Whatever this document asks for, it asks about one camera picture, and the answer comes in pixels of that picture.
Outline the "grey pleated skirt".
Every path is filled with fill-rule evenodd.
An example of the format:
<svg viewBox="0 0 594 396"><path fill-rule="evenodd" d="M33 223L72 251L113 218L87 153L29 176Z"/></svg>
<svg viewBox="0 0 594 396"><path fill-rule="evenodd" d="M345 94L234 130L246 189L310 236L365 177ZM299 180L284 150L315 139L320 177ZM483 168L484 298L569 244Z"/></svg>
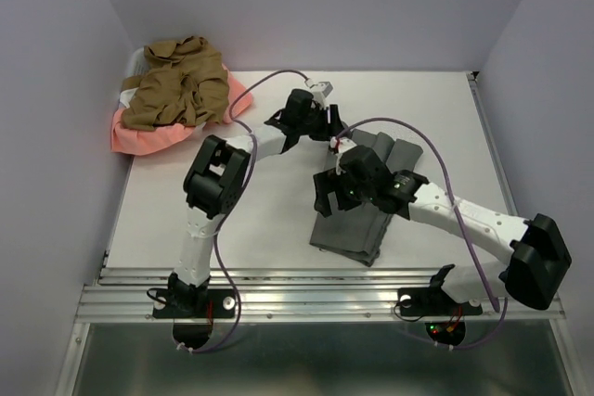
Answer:
<svg viewBox="0 0 594 396"><path fill-rule="evenodd" d="M355 129L351 139L358 145L372 148L392 172L413 171L423 154L421 146L392 139L382 132L372 134ZM335 197L330 197L329 203L332 214L327 218L316 217L309 244L372 266L381 255L381 242L392 216L368 203L349 211L340 211Z"/></svg>

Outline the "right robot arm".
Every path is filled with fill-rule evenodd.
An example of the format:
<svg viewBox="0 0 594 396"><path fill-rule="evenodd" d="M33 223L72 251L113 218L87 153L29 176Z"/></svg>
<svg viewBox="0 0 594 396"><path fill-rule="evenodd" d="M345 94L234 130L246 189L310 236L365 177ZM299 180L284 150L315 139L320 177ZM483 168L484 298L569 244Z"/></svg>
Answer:
<svg viewBox="0 0 594 396"><path fill-rule="evenodd" d="M468 238L491 256L489 263L448 264L427 287L402 289L410 315L447 314L459 305L512 298L544 311L553 301L572 259L556 222L544 214L523 219L451 196L410 170L392 172L369 147L340 153L335 167L315 174L315 209L324 217L370 204L389 215Z"/></svg>

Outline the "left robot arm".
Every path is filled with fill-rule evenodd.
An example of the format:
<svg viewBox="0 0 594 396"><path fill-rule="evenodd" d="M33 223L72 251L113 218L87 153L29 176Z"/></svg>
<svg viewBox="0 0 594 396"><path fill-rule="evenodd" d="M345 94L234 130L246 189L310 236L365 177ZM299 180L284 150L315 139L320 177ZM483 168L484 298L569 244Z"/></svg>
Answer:
<svg viewBox="0 0 594 396"><path fill-rule="evenodd" d="M180 259L157 301L184 315L200 314L206 305L214 238L238 203L249 169L264 158L283 154L303 136L329 141L342 130L337 108L326 99L329 82L308 82L291 91L285 107L245 135L223 139L207 136L183 183L187 229Z"/></svg>

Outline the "tan brown skirt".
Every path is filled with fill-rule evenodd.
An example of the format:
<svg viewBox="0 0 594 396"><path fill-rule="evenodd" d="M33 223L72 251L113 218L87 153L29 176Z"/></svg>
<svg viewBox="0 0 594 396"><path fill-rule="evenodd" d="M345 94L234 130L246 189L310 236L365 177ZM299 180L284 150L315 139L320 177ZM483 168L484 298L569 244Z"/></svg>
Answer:
<svg viewBox="0 0 594 396"><path fill-rule="evenodd" d="M180 124L224 120L230 87L222 54L203 37L159 41L144 47L149 70L129 77L136 92L123 111L126 129L153 132Z"/></svg>

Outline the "white garment under pile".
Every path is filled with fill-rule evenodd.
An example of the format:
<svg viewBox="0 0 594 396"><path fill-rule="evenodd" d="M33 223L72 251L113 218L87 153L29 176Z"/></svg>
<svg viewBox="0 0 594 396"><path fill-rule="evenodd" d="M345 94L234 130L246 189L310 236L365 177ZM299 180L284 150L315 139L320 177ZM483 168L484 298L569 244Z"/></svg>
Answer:
<svg viewBox="0 0 594 396"><path fill-rule="evenodd" d="M130 101L138 88L139 82L149 70L150 65L145 58L144 48L140 47L133 52L126 65L124 81L119 95L119 107L121 109L130 107Z"/></svg>

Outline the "pink skirt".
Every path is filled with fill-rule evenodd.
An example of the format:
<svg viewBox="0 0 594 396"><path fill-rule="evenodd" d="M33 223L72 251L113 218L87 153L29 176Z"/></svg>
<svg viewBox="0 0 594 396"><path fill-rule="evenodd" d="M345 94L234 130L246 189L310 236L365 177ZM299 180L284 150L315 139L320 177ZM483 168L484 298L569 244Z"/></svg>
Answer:
<svg viewBox="0 0 594 396"><path fill-rule="evenodd" d="M229 110L231 103L235 101L233 114L238 117L246 111L253 103L252 93L238 99L244 93L244 85L238 81L229 71L229 107L226 110L223 124L230 124ZM137 87L125 86L120 92L119 108L115 112L110 134L110 148L112 152L123 153L133 156L147 156L165 150L185 140L200 135L206 124L197 127L185 127L180 123L159 127L154 131L130 130L123 127L122 114L130 106L130 101L136 92Z"/></svg>

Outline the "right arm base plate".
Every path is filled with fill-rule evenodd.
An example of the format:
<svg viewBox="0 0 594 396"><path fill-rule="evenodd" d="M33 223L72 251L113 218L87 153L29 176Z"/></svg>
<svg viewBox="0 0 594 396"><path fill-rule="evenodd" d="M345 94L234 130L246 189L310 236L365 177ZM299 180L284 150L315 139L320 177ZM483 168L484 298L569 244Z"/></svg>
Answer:
<svg viewBox="0 0 594 396"><path fill-rule="evenodd" d="M398 300L395 312L406 319L420 317L449 317L458 315L481 315L481 305L472 306L469 302L457 303L440 288L433 287L401 287L398 289Z"/></svg>

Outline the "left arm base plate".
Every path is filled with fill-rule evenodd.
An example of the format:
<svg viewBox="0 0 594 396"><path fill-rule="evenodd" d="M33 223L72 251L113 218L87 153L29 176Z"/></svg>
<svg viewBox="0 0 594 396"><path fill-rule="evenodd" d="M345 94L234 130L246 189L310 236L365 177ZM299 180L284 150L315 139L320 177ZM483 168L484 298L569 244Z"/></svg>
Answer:
<svg viewBox="0 0 594 396"><path fill-rule="evenodd" d="M201 290L192 302L182 301L167 288L151 287L155 319L232 319L236 315L235 294L231 288Z"/></svg>

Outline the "aluminium mounting rail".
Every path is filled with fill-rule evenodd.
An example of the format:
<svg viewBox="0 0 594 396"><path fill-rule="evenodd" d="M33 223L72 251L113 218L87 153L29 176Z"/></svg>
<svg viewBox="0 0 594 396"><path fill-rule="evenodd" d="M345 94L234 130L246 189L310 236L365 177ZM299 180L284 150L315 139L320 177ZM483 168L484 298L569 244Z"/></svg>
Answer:
<svg viewBox="0 0 594 396"><path fill-rule="evenodd" d="M434 271L421 269L214 269L211 286L235 282L243 323L388 322L401 287L421 287ZM153 321L146 291L163 287L166 269L105 268L84 287L78 323Z"/></svg>

